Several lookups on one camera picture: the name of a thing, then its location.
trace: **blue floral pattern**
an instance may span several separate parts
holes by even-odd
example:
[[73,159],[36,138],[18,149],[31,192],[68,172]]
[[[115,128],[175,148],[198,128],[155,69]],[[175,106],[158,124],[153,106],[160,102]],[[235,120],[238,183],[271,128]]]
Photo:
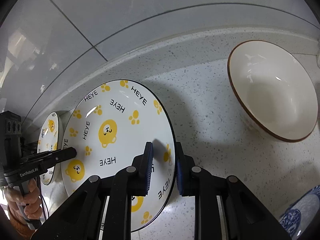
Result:
[[290,207],[286,210],[286,212],[282,215],[282,217],[279,220],[280,224],[288,232],[291,238],[297,232],[301,222],[300,211],[292,207],[294,207],[300,200],[302,200],[304,196],[311,195],[311,194],[316,195],[320,201],[320,185],[312,188],[307,193],[305,193],[300,199],[298,199],[295,203],[291,204]]
[[279,222],[292,238],[293,235],[297,232],[300,221],[300,211],[298,209],[290,209],[282,216]]

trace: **yellow paw print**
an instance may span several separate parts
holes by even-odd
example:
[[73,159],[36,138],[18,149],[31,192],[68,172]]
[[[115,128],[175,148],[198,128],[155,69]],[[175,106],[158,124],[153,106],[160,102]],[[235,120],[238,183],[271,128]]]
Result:
[[162,112],[162,107],[159,102],[157,100],[154,100],[153,104],[155,105],[155,108],[157,108],[157,113],[160,114],[160,112]]
[[110,91],[110,87],[107,86],[106,84],[103,84],[101,85],[101,91],[104,92],[104,91]]
[[127,80],[121,80],[121,81],[120,81],[120,86],[122,86],[122,87],[124,87],[124,86],[125,86],[126,88],[128,88],[129,86],[128,86],[128,84],[127,84],[127,83],[128,83],[128,81],[127,81]]
[[77,136],[77,133],[78,133],[78,131],[75,131],[73,128],[70,128],[69,129],[69,132],[70,132],[70,136],[72,137],[76,137]]
[[94,113],[98,114],[98,115],[102,115],[102,110],[100,108],[101,108],[101,105],[97,105],[96,106],[96,110],[94,111]]
[[141,224],[145,224],[145,223],[148,223],[149,220],[152,218],[151,215],[149,215],[149,212],[146,211],[144,214],[143,214],[143,220],[141,221]]
[[129,120],[131,120],[131,124],[135,124],[135,123],[139,124],[140,123],[140,120],[136,121],[138,116],[139,116],[139,112],[137,110],[134,110],[132,116],[129,116]]
[[169,165],[172,164],[172,161],[171,161],[171,149],[169,148],[169,144],[167,144],[167,151],[163,154],[163,160],[165,162],[169,161]]
[[73,112],[73,116],[74,117],[77,117],[78,119],[81,119],[82,115],[80,114],[80,110],[75,110]]
[[85,147],[85,155],[88,156],[91,154],[91,152],[92,152],[92,149],[89,146],[86,146]]

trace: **blue and white porcelain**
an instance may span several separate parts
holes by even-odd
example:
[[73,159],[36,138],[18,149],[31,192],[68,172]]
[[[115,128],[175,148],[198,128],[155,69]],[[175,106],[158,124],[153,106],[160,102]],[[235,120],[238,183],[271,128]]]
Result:
[[320,185],[308,191],[291,205],[279,222],[293,240],[298,239],[315,217],[320,207]]

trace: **plate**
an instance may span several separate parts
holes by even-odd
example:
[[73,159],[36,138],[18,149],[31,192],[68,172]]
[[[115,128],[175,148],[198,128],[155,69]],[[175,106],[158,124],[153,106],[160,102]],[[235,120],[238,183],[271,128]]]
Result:
[[62,178],[71,195],[91,175],[115,175],[154,147],[150,190],[132,197],[132,231],[150,224],[163,210],[174,183],[175,138],[159,99],[130,80],[105,83],[86,95],[70,117],[63,148],[74,147],[76,158],[61,163]]
[[[63,128],[60,117],[56,112],[49,114],[45,120],[38,140],[38,153],[61,149]],[[48,169],[48,172],[42,174],[40,179],[43,184],[49,185],[55,181],[57,174],[60,172],[60,164]]]

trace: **plate rim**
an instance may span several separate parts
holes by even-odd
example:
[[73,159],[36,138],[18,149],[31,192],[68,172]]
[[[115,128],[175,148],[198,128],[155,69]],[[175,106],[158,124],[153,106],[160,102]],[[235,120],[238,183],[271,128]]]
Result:
[[[61,125],[61,120],[60,120],[60,117],[58,116],[58,114],[57,114],[57,112],[56,111],[53,111],[53,112],[51,112],[48,116],[47,116],[47,118],[46,118],[46,120],[48,119],[48,117],[51,115],[51,114],[53,114],[53,113],[55,113],[56,115],[57,115],[57,119],[58,119],[58,129],[57,129],[57,133],[58,133],[58,136],[57,136],[57,149],[59,148],[59,146],[58,146],[58,144],[59,144],[59,130],[60,130],[60,125]],[[54,176],[54,172],[56,171],[56,166],[57,166],[57,164],[54,166],[54,168],[53,168],[53,172],[52,172],[52,176],[51,176],[51,179],[50,179],[50,181],[48,182],[48,184],[45,184],[42,180],[41,180],[41,176],[40,176],[40,180],[41,180],[41,182],[45,185],[45,186],[48,186],[50,183],[51,183],[51,181],[52,181],[52,179],[53,179],[53,176]]]
[[[156,94],[155,94],[154,92],[152,92],[152,91],[151,91],[148,87],[146,87],[145,85],[143,85],[143,84],[141,84],[141,83],[139,83],[139,82],[137,82],[137,81],[130,80],[130,79],[114,79],[114,80],[110,80],[110,81],[104,82],[104,83],[102,83],[101,85],[93,88],[92,90],[89,91],[89,93],[90,93],[91,91],[93,91],[94,89],[99,88],[100,86],[102,86],[102,85],[104,85],[104,84],[107,84],[107,83],[113,82],[113,81],[121,81],[121,80],[127,80],[127,81],[134,82],[134,83],[136,83],[136,84],[139,84],[139,85],[143,86],[143,87],[146,88],[149,92],[151,92],[151,94],[153,94],[153,96],[158,100],[159,104],[161,105],[161,107],[162,107],[162,109],[163,109],[163,111],[164,111],[164,113],[165,113],[165,115],[166,115],[166,117],[167,117],[167,119],[168,119],[168,122],[169,122],[169,125],[170,125],[170,129],[171,129],[171,133],[172,133],[172,137],[173,137],[173,146],[174,146],[174,172],[173,172],[173,178],[172,178],[172,185],[171,185],[169,194],[168,194],[168,196],[167,196],[167,199],[165,200],[162,208],[161,208],[161,209],[159,210],[159,212],[152,218],[152,220],[150,220],[150,222],[148,222],[147,224],[145,224],[144,226],[142,226],[142,227],[140,227],[140,228],[138,228],[138,229],[136,229],[136,230],[131,230],[131,232],[133,233],[133,232],[137,232],[137,231],[145,228],[146,226],[150,225],[150,224],[161,214],[161,212],[163,211],[163,209],[165,208],[165,206],[167,205],[167,203],[168,203],[168,201],[169,201],[169,199],[170,199],[170,197],[171,197],[172,190],[173,190],[173,187],[174,187],[174,184],[175,184],[176,173],[177,173],[177,154],[176,154],[176,152],[177,152],[177,145],[176,145],[176,144],[177,144],[177,143],[176,143],[176,137],[175,137],[175,134],[174,134],[173,126],[172,126],[171,120],[170,120],[170,118],[169,118],[169,115],[168,115],[165,107],[163,106],[163,104],[162,104],[162,102],[160,101],[160,99],[156,96]],[[81,99],[81,101],[76,105],[75,109],[81,104],[81,102],[82,102],[83,99],[84,99],[84,97],[83,97],[83,98]],[[72,113],[71,113],[71,115],[70,115],[70,117],[69,117],[69,119],[68,119],[68,122],[66,123],[65,129],[67,128],[68,123],[69,123],[71,117],[72,117]],[[65,186],[64,181],[63,181],[63,176],[62,176],[62,182],[63,182],[63,186],[65,187],[65,190],[67,191],[66,186]]]

